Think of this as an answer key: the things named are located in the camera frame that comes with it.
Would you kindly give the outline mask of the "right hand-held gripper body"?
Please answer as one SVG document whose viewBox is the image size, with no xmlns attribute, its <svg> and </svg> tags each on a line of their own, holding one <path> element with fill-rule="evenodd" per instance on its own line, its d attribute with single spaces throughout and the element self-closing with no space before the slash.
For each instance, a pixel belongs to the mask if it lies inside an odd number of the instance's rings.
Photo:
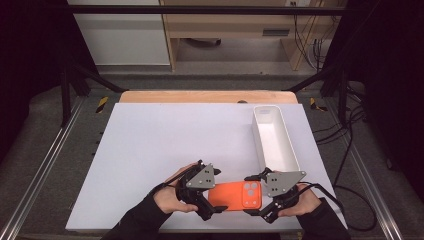
<svg viewBox="0 0 424 240">
<path fill-rule="evenodd" d="M 305 176 L 305 171 L 268 173 L 266 175 L 268 196 L 276 206 L 294 206 L 299 196 L 297 184 Z"/>
</svg>

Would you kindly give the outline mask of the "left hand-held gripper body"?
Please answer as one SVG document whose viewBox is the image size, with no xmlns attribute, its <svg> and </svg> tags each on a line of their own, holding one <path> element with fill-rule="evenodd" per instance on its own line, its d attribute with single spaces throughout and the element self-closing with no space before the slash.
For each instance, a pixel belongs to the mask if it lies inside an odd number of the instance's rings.
<svg viewBox="0 0 424 240">
<path fill-rule="evenodd" d="M 203 193 L 215 187 L 215 169 L 211 164 L 205 165 L 201 160 L 189 167 L 179 179 L 177 198 L 187 204 L 193 204 L 199 210 L 212 210 L 212 205 Z"/>
</svg>

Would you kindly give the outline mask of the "orange phone case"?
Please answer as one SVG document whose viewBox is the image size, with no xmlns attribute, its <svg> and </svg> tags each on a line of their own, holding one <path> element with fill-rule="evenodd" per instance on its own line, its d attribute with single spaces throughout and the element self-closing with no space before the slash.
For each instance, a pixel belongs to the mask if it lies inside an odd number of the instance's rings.
<svg viewBox="0 0 424 240">
<path fill-rule="evenodd" d="M 262 206 L 259 181 L 239 181 L 217 184 L 208 192 L 213 206 L 226 206 L 227 211 L 256 210 Z"/>
</svg>

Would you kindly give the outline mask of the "person's right hand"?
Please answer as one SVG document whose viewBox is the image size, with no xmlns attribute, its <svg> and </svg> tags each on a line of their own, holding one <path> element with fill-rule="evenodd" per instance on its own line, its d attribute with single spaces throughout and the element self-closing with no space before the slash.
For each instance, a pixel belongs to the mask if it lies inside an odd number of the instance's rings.
<svg viewBox="0 0 424 240">
<path fill-rule="evenodd" d="M 307 213 L 312 213 L 320 206 L 321 200 L 312 190 L 307 188 L 306 184 L 298 184 L 297 187 L 299 191 L 302 191 L 298 203 L 293 207 L 281 210 L 278 213 L 279 217 L 302 216 Z"/>
</svg>

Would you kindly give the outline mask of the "person's left hand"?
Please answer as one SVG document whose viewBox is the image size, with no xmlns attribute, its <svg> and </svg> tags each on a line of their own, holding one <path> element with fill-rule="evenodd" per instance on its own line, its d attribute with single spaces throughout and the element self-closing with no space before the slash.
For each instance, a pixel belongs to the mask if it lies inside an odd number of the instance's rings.
<svg viewBox="0 0 424 240">
<path fill-rule="evenodd" d="M 159 209 L 165 214 L 171 214 L 173 212 L 184 212 L 189 213 L 197 211 L 198 207 L 193 204 L 187 204 L 181 202 L 176 195 L 175 186 L 177 185 L 180 174 L 190 167 L 195 166 L 195 163 L 191 163 L 187 166 L 181 167 L 177 172 L 167 178 L 164 183 L 165 186 L 158 190 L 154 195 L 154 201 Z"/>
</svg>

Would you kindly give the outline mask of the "white plastic bin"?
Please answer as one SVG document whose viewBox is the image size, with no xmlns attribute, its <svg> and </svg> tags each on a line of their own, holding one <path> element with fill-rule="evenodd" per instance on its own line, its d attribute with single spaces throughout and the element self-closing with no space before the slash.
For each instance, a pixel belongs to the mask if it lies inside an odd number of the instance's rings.
<svg viewBox="0 0 424 240">
<path fill-rule="evenodd" d="M 252 131 L 261 169 L 295 172 L 300 167 L 281 112 L 275 105 L 253 109 Z"/>
</svg>

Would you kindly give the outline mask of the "white table cover sheet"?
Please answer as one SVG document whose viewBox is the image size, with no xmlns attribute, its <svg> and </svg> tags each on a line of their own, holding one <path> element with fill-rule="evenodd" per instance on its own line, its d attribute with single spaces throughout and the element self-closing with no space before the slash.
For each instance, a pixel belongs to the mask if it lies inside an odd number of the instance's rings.
<svg viewBox="0 0 424 240">
<path fill-rule="evenodd" d="M 254 128 L 282 119 L 290 150 L 316 194 L 333 190 L 300 104 L 118 103 L 66 227 L 97 233 L 111 229 L 156 185 L 179 168 L 203 161 L 220 169 L 219 183 L 263 171 Z"/>
</svg>

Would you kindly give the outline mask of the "yellow black tape marker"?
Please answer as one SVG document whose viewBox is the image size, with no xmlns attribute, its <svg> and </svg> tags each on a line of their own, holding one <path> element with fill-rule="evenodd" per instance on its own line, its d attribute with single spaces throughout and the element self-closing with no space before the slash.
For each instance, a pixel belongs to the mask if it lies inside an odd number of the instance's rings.
<svg viewBox="0 0 424 240">
<path fill-rule="evenodd" d="M 318 110 L 318 111 L 321 111 L 321 112 L 328 111 L 328 108 L 327 107 L 325 107 L 325 106 L 318 106 L 315 98 L 310 98 L 310 109 L 312 109 L 312 110 Z"/>
<path fill-rule="evenodd" d="M 95 111 L 96 113 L 101 113 L 103 111 L 103 109 L 104 109 L 104 107 L 105 107 L 105 105 L 108 101 L 108 98 L 109 97 L 104 96 L 100 99 L 99 104 L 98 104 L 96 111 Z"/>
</svg>

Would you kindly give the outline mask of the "black stand leg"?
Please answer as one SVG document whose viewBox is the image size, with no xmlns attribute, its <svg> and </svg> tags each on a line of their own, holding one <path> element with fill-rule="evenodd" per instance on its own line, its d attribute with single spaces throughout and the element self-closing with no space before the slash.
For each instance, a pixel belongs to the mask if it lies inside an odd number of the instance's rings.
<svg viewBox="0 0 424 240">
<path fill-rule="evenodd" d="M 331 97 L 338 92 L 337 118 L 343 127 L 347 126 L 346 103 L 347 103 L 347 77 L 342 64 L 332 64 L 307 78 L 306 80 L 288 88 L 289 92 L 297 93 L 305 87 L 323 81 L 320 93 L 323 97 Z"/>
<path fill-rule="evenodd" d="M 125 92 L 121 88 L 108 80 L 101 77 L 98 73 L 88 70 L 79 64 L 67 64 L 60 73 L 61 83 L 61 99 L 62 99 L 62 123 L 61 126 L 66 126 L 71 119 L 71 100 L 70 88 L 73 88 L 78 96 L 88 96 L 91 88 L 87 83 L 87 79 L 94 80 L 96 83 L 106 87 L 115 93 Z"/>
</svg>

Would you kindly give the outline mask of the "wooden desk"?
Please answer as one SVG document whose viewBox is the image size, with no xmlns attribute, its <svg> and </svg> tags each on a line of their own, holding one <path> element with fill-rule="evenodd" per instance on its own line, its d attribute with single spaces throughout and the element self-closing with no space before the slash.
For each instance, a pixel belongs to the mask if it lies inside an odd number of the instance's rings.
<svg viewBox="0 0 424 240">
<path fill-rule="evenodd" d="M 348 0 L 159 0 L 162 6 L 254 6 L 342 8 Z M 177 42 L 183 38 L 274 38 L 281 41 L 291 68 L 297 71 L 307 59 L 315 39 L 330 40 L 339 16 L 198 15 L 165 14 L 165 32 L 171 62 L 176 62 Z M 287 37 L 264 37 L 263 29 L 290 29 Z"/>
</svg>

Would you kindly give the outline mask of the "dark curtain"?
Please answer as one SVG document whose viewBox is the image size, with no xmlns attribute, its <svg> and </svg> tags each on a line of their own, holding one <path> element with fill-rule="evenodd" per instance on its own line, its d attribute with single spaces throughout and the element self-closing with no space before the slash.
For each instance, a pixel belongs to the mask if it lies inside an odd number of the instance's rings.
<svg viewBox="0 0 424 240">
<path fill-rule="evenodd" d="M 0 163 L 29 114 L 29 102 L 60 84 L 50 41 L 59 37 L 75 61 L 95 71 L 73 14 L 47 10 L 68 0 L 0 0 Z"/>
<path fill-rule="evenodd" d="M 424 0 L 347 0 L 347 6 L 374 11 L 344 17 L 334 42 L 367 21 L 348 55 L 348 76 L 364 84 L 378 138 L 424 195 Z"/>
</svg>

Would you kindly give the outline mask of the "white cabinet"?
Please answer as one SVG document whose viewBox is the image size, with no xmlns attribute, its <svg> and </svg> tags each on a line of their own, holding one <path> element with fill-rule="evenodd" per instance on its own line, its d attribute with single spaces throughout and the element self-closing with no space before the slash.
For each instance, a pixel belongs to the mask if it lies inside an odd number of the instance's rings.
<svg viewBox="0 0 424 240">
<path fill-rule="evenodd" d="M 96 65 L 169 65 L 160 14 L 75 14 Z"/>
</svg>

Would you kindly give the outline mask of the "metal floor rail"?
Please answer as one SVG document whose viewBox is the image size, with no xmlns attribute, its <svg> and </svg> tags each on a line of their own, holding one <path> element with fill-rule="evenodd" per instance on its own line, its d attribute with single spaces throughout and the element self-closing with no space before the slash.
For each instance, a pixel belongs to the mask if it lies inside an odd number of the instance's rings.
<svg viewBox="0 0 424 240">
<path fill-rule="evenodd" d="M 328 106 L 329 113 L 331 114 L 333 119 L 337 123 L 340 123 L 337 118 L 338 104 L 336 103 L 336 101 L 332 98 L 325 98 L 324 102 Z M 362 189 L 367 197 L 367 200 L 375 211 L 376 219 L 385 235 L 386 240 L 404 240 L 404 237 L 396 221 L 394 220 L 380 190 L 378 189 L 370 172 L 367 170 L 363 159 L 359 154 L 358 149 L 353 143 L 353 131 L 348 121 L 346 128 L 347 133 L 341 137 L 346 147 L 345 155 L 343 157 L 343 163 L 347 160 L 347 158 L 350 158 L 351 164 L 353 165 L 353 168 L 357 174 L 357 178 L 361 183 Z M 343 169 L 343 163 L 340 164 L 340 167 L 337 170 L 337 174 L 333 184 L 336 184 L 340 179 L 341 171 Z"/>
<path fill-rule="evenodd" d="M 34 99 L 28 118 L 5 162 L 0 165 L 0 240 L 14 240 L 85 102 L 74 100 L 68 123 L 61 104 Z"/>
</svg>

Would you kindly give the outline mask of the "black frame crossbar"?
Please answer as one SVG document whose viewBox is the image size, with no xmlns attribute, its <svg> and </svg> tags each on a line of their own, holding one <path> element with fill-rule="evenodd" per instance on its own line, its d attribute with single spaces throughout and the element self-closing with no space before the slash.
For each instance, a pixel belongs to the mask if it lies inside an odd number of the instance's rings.
<svg viewBox="0 0 424 240">
<path fill-rule="evenodd" d="M 342 16 L 345 8 L 250 7 L 250 6 L 153 6 L 153 5 L 69 5 L 74 14 L 209 14 L 209 15 L 316 15 Z"/>
</svg>

